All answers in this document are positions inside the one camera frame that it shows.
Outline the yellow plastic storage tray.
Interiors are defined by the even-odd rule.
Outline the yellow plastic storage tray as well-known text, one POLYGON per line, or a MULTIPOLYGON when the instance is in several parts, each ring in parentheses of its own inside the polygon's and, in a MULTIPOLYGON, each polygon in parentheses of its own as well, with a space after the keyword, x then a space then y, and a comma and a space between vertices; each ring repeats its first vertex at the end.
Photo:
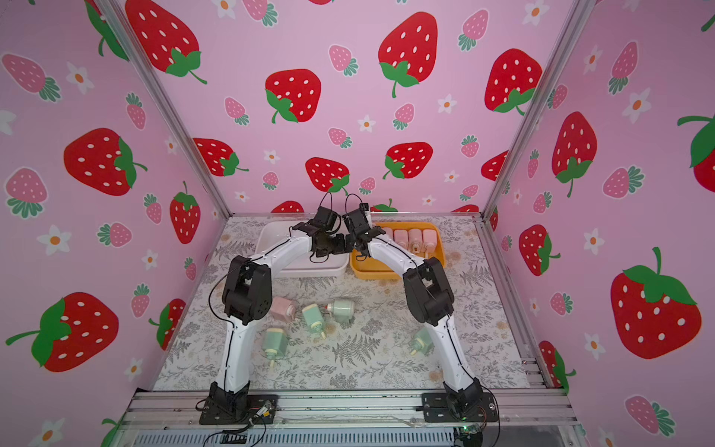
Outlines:
MULTIPOLYGON (((411 253, 418 258, 436 257, 441 264, 446 263, 441 233, 433 223, 378 222, 377 225, 385 230, 384 235, 379 235, 382 240, 387 240, 402 251, 411 253)), ((401 279, 401 274, 396 273, 390 266, 372 257, 362 258, 359 251, 353 251, 349 264, 358 279, 401 279)))

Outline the white plastic storage tray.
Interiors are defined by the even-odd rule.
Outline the white plastic storage tray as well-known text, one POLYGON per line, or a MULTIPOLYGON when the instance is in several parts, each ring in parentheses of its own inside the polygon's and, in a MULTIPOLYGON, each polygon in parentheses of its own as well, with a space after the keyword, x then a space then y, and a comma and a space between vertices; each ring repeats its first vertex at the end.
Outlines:
POLYGON ((294 229, 299 221, 269 223, 261 232, 256 253, 251 258, 258 264, 271 264, 272 278, 340 277, 346 272, 347 254, 318 258, 311 253, 311 239, 304 231, 294 229))

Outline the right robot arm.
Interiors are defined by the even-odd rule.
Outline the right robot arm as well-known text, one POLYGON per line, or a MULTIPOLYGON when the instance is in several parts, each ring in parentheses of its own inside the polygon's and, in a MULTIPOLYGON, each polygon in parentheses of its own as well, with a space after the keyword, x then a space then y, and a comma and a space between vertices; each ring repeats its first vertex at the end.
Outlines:
POLYGON ((384 229, 372 223, 366 205, 344 214, 343 221, 354 250, 401 275, 409 311, 424 325, 439 355, 449 411, 460 420, 475 415, 484 391, 460 344, 454 319, 454 292, 441 261, 417 256, 385 238, 384 229))

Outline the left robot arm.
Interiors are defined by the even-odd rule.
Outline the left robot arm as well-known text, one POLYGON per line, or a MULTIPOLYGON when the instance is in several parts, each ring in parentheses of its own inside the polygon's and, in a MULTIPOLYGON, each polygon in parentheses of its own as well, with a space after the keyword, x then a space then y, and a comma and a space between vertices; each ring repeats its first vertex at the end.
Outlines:
POLYGON ((240 418, 248 411, 251 350, 257 326, 273 303, 273 275, 296 259, 317 259, 348 253, 350 239, 335 225, 340 215, 320 207, 306 222, 290 228, 274 246, 249 257, 235 257, 225 278, 222 303, 226 323, 225 348, 218 377, 210 386, 207 404, 240 418))

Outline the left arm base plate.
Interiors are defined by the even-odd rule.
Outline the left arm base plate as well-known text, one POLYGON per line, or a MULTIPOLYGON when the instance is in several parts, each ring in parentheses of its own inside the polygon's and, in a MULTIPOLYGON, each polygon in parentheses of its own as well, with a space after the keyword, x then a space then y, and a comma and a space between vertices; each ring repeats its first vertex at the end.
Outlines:
POLYGON ((277 413, 279 396, 272 394, 239 396, 232 403, 208 397, 201 410, 201 426, 272 425, 277 413))

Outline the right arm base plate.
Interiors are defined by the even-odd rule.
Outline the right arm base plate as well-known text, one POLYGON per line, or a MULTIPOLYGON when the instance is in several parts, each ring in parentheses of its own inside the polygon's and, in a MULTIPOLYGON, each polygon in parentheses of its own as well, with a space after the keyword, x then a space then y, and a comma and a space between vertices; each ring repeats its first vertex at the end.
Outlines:
POLYGON ((423 393, 421 410, 428 423, 496 423, 499 413, 493 393, 484 392, 479 400, 460 403, 447 393, 423 393))

